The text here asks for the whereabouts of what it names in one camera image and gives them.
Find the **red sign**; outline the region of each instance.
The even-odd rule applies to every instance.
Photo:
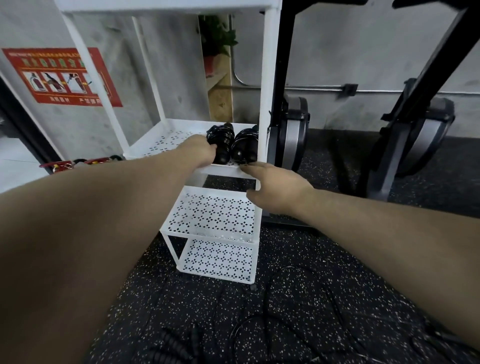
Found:
[[[89,48],[112,106],[122,107],[98,48]],[[4,48],[37,102],[42,104],[102,106],[76,48]]]

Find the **white shelf unit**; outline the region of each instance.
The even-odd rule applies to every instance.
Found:
[[[242,8],[264,10],[257,159],[266,161],[281,0],[55,0],[55,3],[62,13],[127,159],[143,158],[174,149],[190,135],[206,134],[212,125],[222,124],[211,121],[175,120],[165,116],[139,16],[151,10],[187,13],[221,13]],[[75,25],[75,13],[95,12],[120,12],[132,16],[160,115],[160,122],[132,146],[127,142],[88,48]],[[234,123],[233,127],[235,133],[238,133],[252,125]],[[251,178],[241,172],[234,163],[224,166],[212,164],[198,171],[218,176]],[[254,283],[261,217],[262,210],[254,206],[245,193],[185,186],[160,231],[178,270],[241,283]],[[169,236],[187,238],[180,258],[175,253]]]

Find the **speckled black flooring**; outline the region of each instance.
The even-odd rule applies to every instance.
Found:
[[[312,130],[299,173],[316,188],[353,194],[361,162],[376,140],[374,133]],[[479,139],[447,138],[433,160],[417,175],[395,182],[390,201],[480,218]],[[209,177],[207,187],[242,189],[239,180]],[[203,336],[206,363],[449,363],[418,339],[424,316],[352,255],[324,236],[262,227],[256,274],[257,289],[176,271],[167,246],[157,238],[131,272],[94,341],[88,363],[145,363],[159,344],[159,329],[170,328],[188,342],[192,321]],[[181,240],[176,241],[181,250]],[[286,266],[270,287],[268,312],[290,325],[323,361],[289,329],[271,320],[271,355],[267,356],[261,317],[247,322],[235,339],[235,324],[261,313],[270,277]],[[325,282],[347,327],[360,343],[352,344],[339,324]],[[370,356],[352,354],[362,345]],[[412,346],[423,353],[415,353]],[[480,363],[457,346],[442,347],[455,363]]]

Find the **wall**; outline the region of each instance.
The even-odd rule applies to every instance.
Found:
[[[315,4],[297,15],[287,84],[294,86],[359,84],[364,90],[401,90],[417,77],[456,16],[433,3],[393,10],[392,1],[370,0],[366,6]],[[235,68],[245,83],[260,84],[263,16],[236,14]],[[480,91],[480,46],[477,45],[449,81],[446,91]],[[377,131],[397,95],[295,93],[307,98],[312,128]],[[260,92],[234,90],[234,120],[258,119]],[[480,137],[480,99],[450,97],[457,119],[449,134]]]
[[[75,17],[88,47],[102,54],[123,108],[115,113],[130,144],[158,121],[131,18]],[[195,15],[141,19],[167,117],[208,120],[208,99]],[[73,41],[53,0],[3,0],[0,48],[71,48]],[[65,158],[121,154],[101,107],[38,104],[3,52],[0,71]]]

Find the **forearm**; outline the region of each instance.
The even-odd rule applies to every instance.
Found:
[[[320,190],[292,211],[480,347],[477,219]]]
[[[6,362],[79,361],[195,169],[188,154],[79,168],[0,195]]]

